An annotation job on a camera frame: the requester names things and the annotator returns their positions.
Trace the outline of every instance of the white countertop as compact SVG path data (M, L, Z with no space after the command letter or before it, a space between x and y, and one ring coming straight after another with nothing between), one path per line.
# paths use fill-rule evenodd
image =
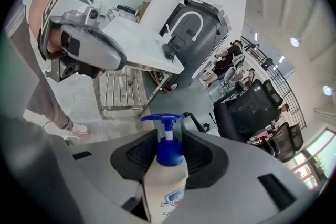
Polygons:
M159 69L174 74L180 74L184 69L177 56L173 62L165 58L162 37L153 30L116 17L101 31L118 42L126 54L128 63L142 69Z

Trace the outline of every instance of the metal railing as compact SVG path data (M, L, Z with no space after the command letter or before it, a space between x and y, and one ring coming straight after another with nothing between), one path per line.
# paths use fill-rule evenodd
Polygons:
M276 66L270 62L268 57L258 48L252 48L251 42L245 37L240 38L243 44L243 49L250 54L255 61L262 66L266 73L271 77L275 86L277 86L279 93L282 95L284 103L287 103L290 107L289 113L292 115L293 124L300 124L300 128L306 127L305 117L303 116L301 107L298 100L295 97L291 87L289 86L287 80L283 77L281 72L276 68Z

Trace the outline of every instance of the ceiling light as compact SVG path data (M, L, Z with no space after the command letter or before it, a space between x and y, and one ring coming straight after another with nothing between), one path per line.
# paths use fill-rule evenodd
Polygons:
M299 46L299 41L295 37L290 38L290 42L292 43L292 45L294 47L298 47Z
M332 88L329 86L323 86L323 92L325 95L327 96L331 96L332 95Z

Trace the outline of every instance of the blue pump dispenser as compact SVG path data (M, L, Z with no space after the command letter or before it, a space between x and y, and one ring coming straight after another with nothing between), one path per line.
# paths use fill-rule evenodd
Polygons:
M173 124L183 119L175 114L153 114L141 118L141 121L160 120L164 124L165 137L157 145L157 162L163 166L176 166L183 161L182 143L173 137Z

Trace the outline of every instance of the black office chair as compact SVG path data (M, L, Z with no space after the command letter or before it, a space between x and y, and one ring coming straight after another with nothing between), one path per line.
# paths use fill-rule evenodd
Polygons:
M303 146L303 137L301 134L300 124L296 124L290 127L293 137L293 142L295 146L295 151L299 151Z
M288 122L285 122L282 126L280 126L272 138L279 147L279 152L276 157L280 161L285 163L295 156L296 146L294 144L291 127L289 127Z
M237 99L219 103L221 99L214 103L219 134L238 141L247 141L274 120L283 101L270 80L266 80L264 84L255 80Z

